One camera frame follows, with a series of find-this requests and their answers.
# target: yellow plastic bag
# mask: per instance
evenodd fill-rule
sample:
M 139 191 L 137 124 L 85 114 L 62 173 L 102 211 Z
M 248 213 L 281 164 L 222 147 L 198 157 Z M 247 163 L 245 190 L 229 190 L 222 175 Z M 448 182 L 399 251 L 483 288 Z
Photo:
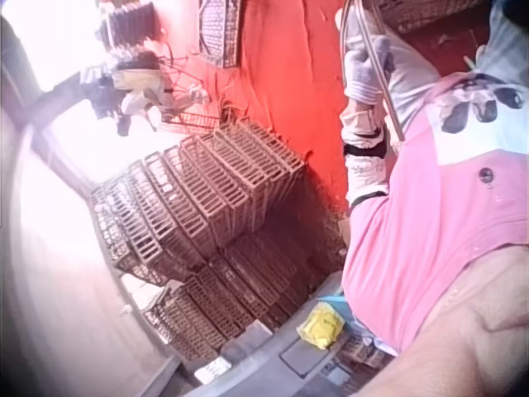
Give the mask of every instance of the yellow plastic bag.
M 320 350 L 336 342 L 344 327 L 344 319 L 330 304 L 320 302 L 298 328 L 299 336 Z

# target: printed graphic on shirt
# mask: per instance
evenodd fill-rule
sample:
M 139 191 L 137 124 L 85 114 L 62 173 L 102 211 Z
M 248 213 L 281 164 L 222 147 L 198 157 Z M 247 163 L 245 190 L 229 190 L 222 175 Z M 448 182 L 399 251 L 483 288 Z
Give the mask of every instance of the printed graphic on shirt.
M 498 149 L 527 154 L 527 88 L 473 74 L 433 99 L 426 110 L 439 165 Z

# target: pink t-shirt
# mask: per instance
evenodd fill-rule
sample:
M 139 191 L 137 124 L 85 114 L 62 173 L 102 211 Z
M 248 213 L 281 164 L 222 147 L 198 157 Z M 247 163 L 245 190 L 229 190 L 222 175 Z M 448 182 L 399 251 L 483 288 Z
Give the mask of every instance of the pink t-shirt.
M 342 286 L 402 351 L 471 261 L 527 244 L 527 88 L 483 74 L 440 82 L 407 130 L 387 197 L 350 216 Z

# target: dirt floor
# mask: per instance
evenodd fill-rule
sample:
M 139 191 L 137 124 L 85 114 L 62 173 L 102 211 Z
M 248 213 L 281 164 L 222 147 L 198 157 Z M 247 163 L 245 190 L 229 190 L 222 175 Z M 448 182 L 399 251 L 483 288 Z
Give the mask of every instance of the dirt floor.
M 241 67 L 218 69 L 190 56 L 185 69 L 204 80 L 213 99 L 225 97 L 273 127 L 302 157 L 338 212 L 346 209 L 346 171 L 338 118 L 346 105 L 338 32 L 342 0 L 247 0 L 241 27 Z M 155 0 L 174 56 L 198 52 L 198 2 Z M 450 17 L 407 39 L 441 72 L 466 71 L 488 39 L 486 5 Z

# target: gloved hand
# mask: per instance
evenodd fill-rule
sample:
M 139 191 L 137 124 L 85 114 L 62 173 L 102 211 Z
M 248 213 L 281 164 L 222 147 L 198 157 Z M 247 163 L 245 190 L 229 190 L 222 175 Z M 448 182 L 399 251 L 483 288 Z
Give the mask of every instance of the gloved hand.
M 390 42 L 387 36 L 378 36 L 373 43 L 374 52 L 384 69 L 386 79 L 389 81 L 391 73 L 395 70 L 393 54 L 390 51 Z M 355 101 L 375 105 L 380 93 L 379 81 L 371 59 L 365 47 L 346 53 L 346 91 L 347 97 Z

